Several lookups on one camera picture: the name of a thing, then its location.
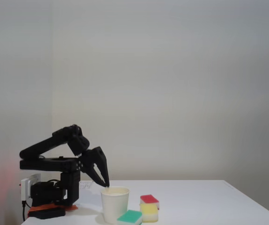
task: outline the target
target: cup rim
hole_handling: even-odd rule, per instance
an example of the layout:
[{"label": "cup rim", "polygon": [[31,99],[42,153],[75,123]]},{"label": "cup rim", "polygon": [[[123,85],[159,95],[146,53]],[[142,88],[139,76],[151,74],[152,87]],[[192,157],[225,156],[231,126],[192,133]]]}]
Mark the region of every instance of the cup rim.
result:
[{"label": "cup rim", "polygon": [[106,196],[113,196],[113,197],[115,197],[115,196],[122,196],[122,195],[128,195],[129,194],[129,192],[130,192],[130,190],[127,188],[127,187],[123,187],[123,186],[110,186],[109,188],[125,188],[125,189],[127,189],[127,192],[126,193],[122,193],[122,194],[118,194],[118,195],[111,195],[111,194],[106,194],[106,193],[103,193],[103,191],[105,190],[105,188],[104,189],[102,189],[101,191],[100,191],[100,193],[102,194],[102,195],[106,195]]}]

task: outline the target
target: white connector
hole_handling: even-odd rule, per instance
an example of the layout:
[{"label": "white connector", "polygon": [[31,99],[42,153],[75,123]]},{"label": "white connector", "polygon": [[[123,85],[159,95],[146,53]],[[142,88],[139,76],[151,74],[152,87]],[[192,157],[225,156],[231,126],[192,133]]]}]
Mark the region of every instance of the white connector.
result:
[{"label": "white connector", "polygon": [[21,201],[26,201],[30,198],[30,187],[41,181],[41,174],[36,173],[29,178],[21,180]]}]

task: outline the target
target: black cable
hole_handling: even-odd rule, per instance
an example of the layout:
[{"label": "black cable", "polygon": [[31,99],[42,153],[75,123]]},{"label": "black cable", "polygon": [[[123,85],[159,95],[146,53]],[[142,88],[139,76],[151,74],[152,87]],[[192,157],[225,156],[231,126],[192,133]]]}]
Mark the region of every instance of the black cable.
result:
[{"label": "black cable", "polygon": [[52,179],[52,180],[49,180],[47,182],[52,182],[52,181],[59,182],[59,180],[57,180],[57,179]]},{"label": "black cable", "polygon": [[22,201],[22,207],[23,207],[22,217],[23,217],[23,221],[25,221],[25,205],[26,205],[26,201]]},{"label": "black cable", "polygon": [[27,202],[26,202],[26,205],[27,205],[29,208],[31,208],[30,205],[27,204]]}]

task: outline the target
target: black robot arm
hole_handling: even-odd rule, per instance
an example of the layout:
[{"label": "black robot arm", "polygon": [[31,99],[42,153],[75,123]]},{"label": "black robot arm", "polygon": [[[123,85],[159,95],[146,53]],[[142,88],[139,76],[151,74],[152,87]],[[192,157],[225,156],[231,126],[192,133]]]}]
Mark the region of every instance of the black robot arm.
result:
[{"label": "black robot arm", "polygon": [[[61,144],[68,144],[75,158],[42,158],[41,154]],[[97,184],[108,187],[110,185],[107,171],[106,157],[100,147],[89,150],[90,143],[82,135],[82,130],[77,125],[64,127],[52,134],[52,137],[32,145],[20,152],[20,169],[59,171],[60,181],[39,182],[31,187],[30,196],[32,206],[47,203],[71,206],[79,197],[80,171],[87,173]],[[96,173],[94,165],[99,168],[102,178]]]}]

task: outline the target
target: sponge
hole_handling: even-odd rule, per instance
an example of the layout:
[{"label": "sponge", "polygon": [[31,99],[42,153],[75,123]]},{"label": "sponge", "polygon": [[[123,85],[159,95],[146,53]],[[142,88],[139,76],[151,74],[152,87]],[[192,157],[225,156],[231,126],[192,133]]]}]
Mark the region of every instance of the sponge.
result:
[{"label": "sponge", "polygon": [[118,225],[140,225],[142,223],[142,213],[139,211],[128,210],[117,219]]},{"label": "sponge", "polygon": [[142,195],[141,203],[155,203],[157,205],[157,209],[159,210],[159,201],[153,195]]},{"label": "sponge", "polygon": [[141,212],[143,214],[143,222],[156,222],[158,221],[158,209],[156,204],[140,204]]}]

